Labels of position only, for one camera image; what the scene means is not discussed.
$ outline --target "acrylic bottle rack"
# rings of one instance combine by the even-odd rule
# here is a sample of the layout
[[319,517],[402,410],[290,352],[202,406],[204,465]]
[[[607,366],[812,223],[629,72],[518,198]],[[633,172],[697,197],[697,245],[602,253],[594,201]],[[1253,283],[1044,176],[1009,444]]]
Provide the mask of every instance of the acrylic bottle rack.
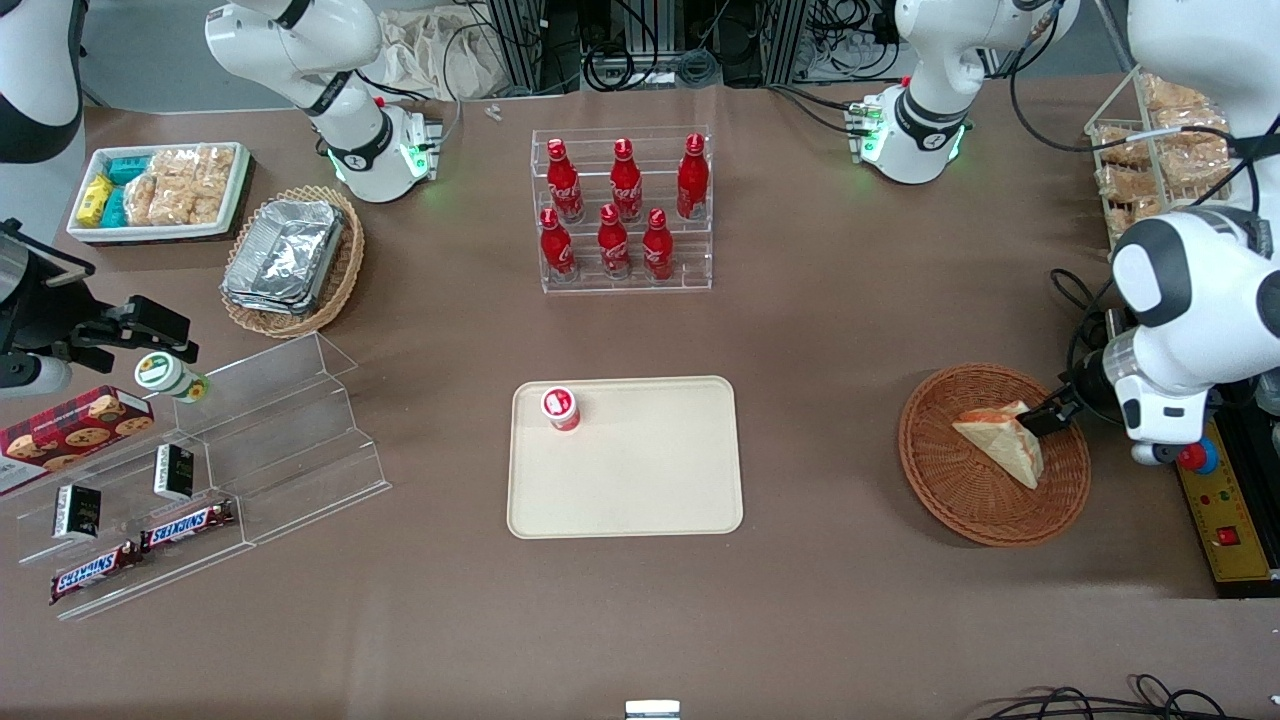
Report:
[[[234,523],[161,546],[141,564],[51,607],[61,620],[83,619],[389,489],[374,441],[356,427],[338,380],[355,368],[337,346],[311,333],[209,373],[210,392],[200,402],[148,397],[156,420],[151,430],[0,498],[0,521],[17,530],[23,575],[47,598],[55,574],[127,539],[137,542],[143,529],[233,501]],[[196,454],[192,500],[152,493],[161,443]],[[69,483],[102,492],[95,539],[50,537],[55,488]],[[219,571],[234,573],[234,564]]]
[[[692,132],[707,137],[704,156],[710,170],[710,181],[707,186],[707,217],[701,220],[685,220],[676,214],[676,173],[680,168],[680,160],[685,156],[685,138]],[[626,225],[631,275],[622,281],[614,281],[604,274],[596,233],[600,228],[600,208],[612,201],[613,197],[609,170],[613,169],[613,142],[620,137],[630,138],[635,149],[635,161],[640,168],[644,183],[644,211],[640,220]],[[540,237],[538,214],[544,208],[553,206],[550,190],[547,186],[547,168],[550,164],[547,156],[547,141],[552,138],[564,141],[568,158],[579,172],[585,205],[582,220],[564,225],[572,238],[573,256],[579,265],[577,279],[568,283],[557,283],[552,279],[550,268],[548,268],[538,242]],[[709,290],[712,287],[712,220],[716,186],[713,150],[713,138],[707,126],[535,131],[530,156],[534,191],[531,227],[543,291],[548,295],[556,295]],[[666,210],[667,228],[675,241],[676,272],[671,279],[662,283],[650,282],[644,273],[641,238],[649,210],[653,208]]]

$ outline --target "aluminum foil container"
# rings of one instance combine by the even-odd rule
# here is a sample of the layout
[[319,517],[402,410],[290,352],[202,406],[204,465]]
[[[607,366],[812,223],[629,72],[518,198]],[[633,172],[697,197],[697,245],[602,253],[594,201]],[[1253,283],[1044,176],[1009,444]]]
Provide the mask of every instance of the aluminum foil container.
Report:
[[310,313],[319,302],[343,223],[342,210],[329,202],[269,202],[227,268],[223,293],[242,307]]

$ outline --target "bottle cap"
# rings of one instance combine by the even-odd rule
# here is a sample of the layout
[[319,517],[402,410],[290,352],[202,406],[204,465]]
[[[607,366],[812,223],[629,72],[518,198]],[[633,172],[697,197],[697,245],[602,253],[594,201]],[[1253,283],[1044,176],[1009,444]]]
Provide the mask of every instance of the bottle cap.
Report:
[[133,380],[152,392],[168,392],[182,380],[186,366],[168,352],[151,352],[133,369]]
[[543,414],[548,420],[557,421],[572,418],[577,410],[577,398],[567,387],[556,386],[543,393]]

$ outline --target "emergency stop button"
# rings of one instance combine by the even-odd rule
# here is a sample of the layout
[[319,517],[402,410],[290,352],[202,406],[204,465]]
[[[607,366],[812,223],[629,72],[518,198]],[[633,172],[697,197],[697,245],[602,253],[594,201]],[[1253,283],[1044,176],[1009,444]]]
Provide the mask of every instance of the emergency stop button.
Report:
[[1208,438],[1193,442],[1178,454],[1178,466],[1197,475],[1207,475],[1217,469],[1217,448]]
[[1235,532],[1235,525],[1217,529],[1217,544],[1240,544],[1240,533]]

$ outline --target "red cookie box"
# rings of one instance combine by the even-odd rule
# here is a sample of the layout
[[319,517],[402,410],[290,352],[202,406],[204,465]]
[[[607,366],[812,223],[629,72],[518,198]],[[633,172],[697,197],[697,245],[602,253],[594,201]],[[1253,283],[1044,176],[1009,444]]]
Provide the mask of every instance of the red cookie box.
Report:
[[155,424],[151,405],[101,386],[0,432],[0,495]]

